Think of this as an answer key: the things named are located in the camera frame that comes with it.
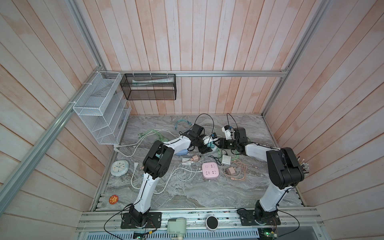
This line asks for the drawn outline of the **pink charger plug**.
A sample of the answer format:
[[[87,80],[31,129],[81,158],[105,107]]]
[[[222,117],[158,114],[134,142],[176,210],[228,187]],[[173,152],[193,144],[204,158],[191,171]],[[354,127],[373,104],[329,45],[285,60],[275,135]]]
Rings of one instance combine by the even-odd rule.
[[[194,162],[194,163],[197,163],[197,162],[200,161],[200,159],[201,159],[201,156],[199,156],[199,155],[195,155],[195,156],[193,156],[193,157],[191,158],[191,161]]]

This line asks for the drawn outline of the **white charger plug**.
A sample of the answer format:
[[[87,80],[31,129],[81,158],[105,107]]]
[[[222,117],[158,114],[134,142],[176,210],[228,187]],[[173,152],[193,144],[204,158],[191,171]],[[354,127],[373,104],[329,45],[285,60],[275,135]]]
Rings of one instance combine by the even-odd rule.
[[[183,166],[191,166],[193,162],[192,158],[182,158]]]

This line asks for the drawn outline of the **beige charger plug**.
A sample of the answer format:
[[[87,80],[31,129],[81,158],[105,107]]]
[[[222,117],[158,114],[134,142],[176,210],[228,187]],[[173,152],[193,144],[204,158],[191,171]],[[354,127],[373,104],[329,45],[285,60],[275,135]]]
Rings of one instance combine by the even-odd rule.
[[[234,167],[228,167],[228,168],[226,168],[226,174],[229,176],[235,176],[236,175],[236,169]]]

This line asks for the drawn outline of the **pink power strip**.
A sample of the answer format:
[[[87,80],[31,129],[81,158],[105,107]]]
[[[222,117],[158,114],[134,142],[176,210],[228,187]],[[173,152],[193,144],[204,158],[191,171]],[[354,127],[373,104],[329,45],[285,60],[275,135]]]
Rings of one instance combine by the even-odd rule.
[[[205,180],[214,180],[219,177],[219,167],[215,162],[202,164],[202,173]]]

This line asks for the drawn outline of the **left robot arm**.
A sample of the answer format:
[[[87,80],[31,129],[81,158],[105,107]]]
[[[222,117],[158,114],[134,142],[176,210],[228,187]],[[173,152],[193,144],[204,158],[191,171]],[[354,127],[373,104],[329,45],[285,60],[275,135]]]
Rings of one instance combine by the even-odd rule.
[[[201,154],[211,152],[208,144],[218,139],[212,132],[206,136],[204,128],[194,124],[190,130],[171,141],[155,141],[144,158],[144,178],[139,194],[129,207],[128,216],[135,226],[142,227],[146,224],[151,208],[151,200],[156,185],[168,171],[174,154],[191,147],[197,147]]]

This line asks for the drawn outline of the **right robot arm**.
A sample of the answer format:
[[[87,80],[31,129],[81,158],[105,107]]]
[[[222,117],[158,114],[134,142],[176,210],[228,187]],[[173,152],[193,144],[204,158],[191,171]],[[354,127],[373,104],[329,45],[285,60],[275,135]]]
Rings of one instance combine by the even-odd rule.
[[[298,162],[293,149],[273,148],[249,141],[244,128],[222,127],[224,138],[215,141],[220,149],[236,150],[241,155],[266,161],[268,164],[270,184],[263,197],[257,201],[255,223],[265,225],[276,221],[278,224],[278,205],[285,193],[295,188],[304,180],[305,173]]]

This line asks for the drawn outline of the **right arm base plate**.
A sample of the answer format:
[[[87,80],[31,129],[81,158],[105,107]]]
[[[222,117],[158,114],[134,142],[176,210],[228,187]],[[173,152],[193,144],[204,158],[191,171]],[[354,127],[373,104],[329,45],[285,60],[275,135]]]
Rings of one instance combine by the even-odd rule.
[[[246,210],[244,208],[237,209],[242,226],[278,226],[281,224],[278,212],[265,212],[263,209]]]

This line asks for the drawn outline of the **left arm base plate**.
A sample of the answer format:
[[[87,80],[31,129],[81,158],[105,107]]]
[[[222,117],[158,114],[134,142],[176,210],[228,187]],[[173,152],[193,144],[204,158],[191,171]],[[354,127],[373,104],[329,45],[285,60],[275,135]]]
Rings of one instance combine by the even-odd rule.
[[[121,222],[121,229],[143,229],[161,227],[162,213],[148,212],[140,213],[124,213]]]

